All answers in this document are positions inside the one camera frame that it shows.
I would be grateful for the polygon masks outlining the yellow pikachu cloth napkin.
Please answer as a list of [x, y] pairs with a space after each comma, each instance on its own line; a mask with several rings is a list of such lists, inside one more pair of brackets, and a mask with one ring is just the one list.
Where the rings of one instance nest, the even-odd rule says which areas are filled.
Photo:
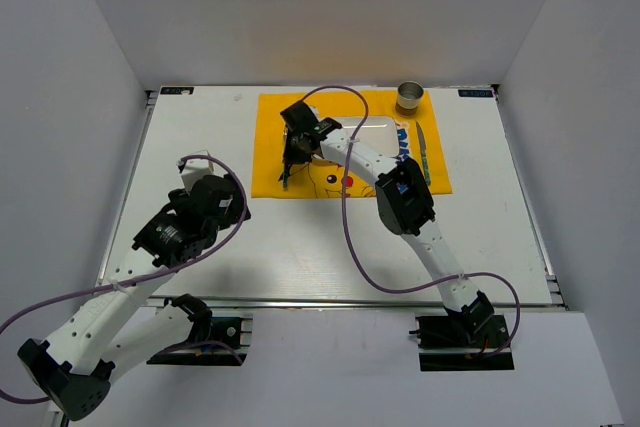
[[[416, 121], [420, 123], [426, 138], [432, 179], [429, 190], [433, 195], [451, 194], [453, 187], [430, 96], [422, 98], [415, 115], [406, 117], [395, 110], [396, 93], [393, 90], [364, 90], [362, 95], [367, 101], [369, 116], [385, 115], [395, 121], [400, 146], [397, 158], [404, 160], [411, 157], [423, 168], [415, 125]], [[353, 169], [349, 170], [348, 176], [344, 176], [341, 166], [318, 157], [309, 163], [292, 166], [288, 189], [283, 189], [279, 178], [283, 172], [286, 127], [280, 112], [302, 97], [301, 92], [263, 93], [259, 96], [251, 195], [254, 198], [278, 199], [338, 198], [341, 188], [346, 186], [349, 197], [373, 197], [375, 189], [357, 177]], [[347, 130], [352, 130], [364, 113], [362, 100], [353, 93], [341, 90], [315, 93], [306, 103], [319, 109], [321, 119], [331, 117]]]

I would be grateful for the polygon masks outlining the fork with green handle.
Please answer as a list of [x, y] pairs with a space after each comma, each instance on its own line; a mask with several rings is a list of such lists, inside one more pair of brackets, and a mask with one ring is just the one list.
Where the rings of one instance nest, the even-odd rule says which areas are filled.
[[284, 190], [288, 189], [292, 166], [293, 163], [290, 160], [285, 160], [283, 162], [283, 172], [280, 175], [279, 181], [282, 183], [282, 187]]

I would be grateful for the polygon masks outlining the white rectangular plate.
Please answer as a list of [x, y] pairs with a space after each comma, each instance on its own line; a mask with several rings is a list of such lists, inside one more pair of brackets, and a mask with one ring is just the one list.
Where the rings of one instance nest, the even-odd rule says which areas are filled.
[[352, 156], [394, 158], [400, 153], [396, 124], [390, 116], [371, 115], [358, 130]]

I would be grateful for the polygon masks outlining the paper cup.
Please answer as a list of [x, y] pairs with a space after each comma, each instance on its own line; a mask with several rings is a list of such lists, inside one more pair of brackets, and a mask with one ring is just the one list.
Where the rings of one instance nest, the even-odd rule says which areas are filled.
[[403, 116], [415, 115], [424, 96], [424, 88], [417, 82], [405, 81], [397, 87], [396, 111]]

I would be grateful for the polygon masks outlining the knife with green handle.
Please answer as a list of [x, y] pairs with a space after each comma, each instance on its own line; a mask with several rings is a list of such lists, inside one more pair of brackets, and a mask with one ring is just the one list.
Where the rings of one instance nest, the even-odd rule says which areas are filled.
[[418, 136], [418, 143], [419, 143], [420, 156], [421, 156], [425, 182], [428, 186], [430, 186], [432, 183], [432, 179], [431, 179], [431, 173], [430, 173], [429, 162], [428, 162], [426, 138], [420, 123], [416, 121], [415, 125], [416, 125], [416, 132]]

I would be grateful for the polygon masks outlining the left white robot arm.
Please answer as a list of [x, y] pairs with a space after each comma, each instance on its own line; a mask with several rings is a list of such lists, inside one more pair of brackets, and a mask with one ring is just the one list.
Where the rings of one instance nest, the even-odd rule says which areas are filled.
[[18, 350], [31, 378], [70, 421], [90, 415], [136, 365], [162, 351], [209, 341], [212, 312], [190, 294], [169, 299], [138, 329], [122, 330], [174, 276], [175, 267], [199, 258], [220, 231], [250, 217], [241, 184], [231, 174], [205, 174], [168, 199], [136, 234], [106, 292], [88, 299], [45, 339], [28, 339]]

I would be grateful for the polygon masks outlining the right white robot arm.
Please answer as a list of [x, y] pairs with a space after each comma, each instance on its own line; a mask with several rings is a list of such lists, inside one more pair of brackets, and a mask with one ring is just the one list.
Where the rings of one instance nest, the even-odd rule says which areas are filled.
[[286, 126], [285, 169], [314, 156], [352, 172], [375, 190], [382, 224], [414, 251], [440, 293], [452, 318], [453, 337], [472, 346], [488, 332], [494, 308], [469, 279], [443, 239], [436, 222], [434, 201], [419, 164], [398, 160], [355, 138], [333, 118], [318, 119], [303, 101], [280, 112]]

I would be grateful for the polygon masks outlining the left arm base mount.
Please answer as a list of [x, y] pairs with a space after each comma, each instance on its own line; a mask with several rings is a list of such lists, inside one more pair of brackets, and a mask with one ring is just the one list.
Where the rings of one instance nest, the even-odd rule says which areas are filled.
[[251, 342], [251, 318], [215, 314], [205, 302], [188, 294], [166, 298], [165, 307], [181, 308], [194, 323], [185, 341], [158, 352], [148, 365], [240, 367], [244, 363]]

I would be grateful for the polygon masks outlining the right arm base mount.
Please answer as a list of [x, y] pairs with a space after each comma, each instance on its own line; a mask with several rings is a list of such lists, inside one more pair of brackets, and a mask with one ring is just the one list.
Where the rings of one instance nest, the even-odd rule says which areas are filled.
[[512, 371], [515, 364], [509, 347], [495, 354], [509, 338], [503, 315], [495, 315], [480, 333], [469, 340], [450, 317], [418, 316], [409, 337], [418, 344], [421, 372]]

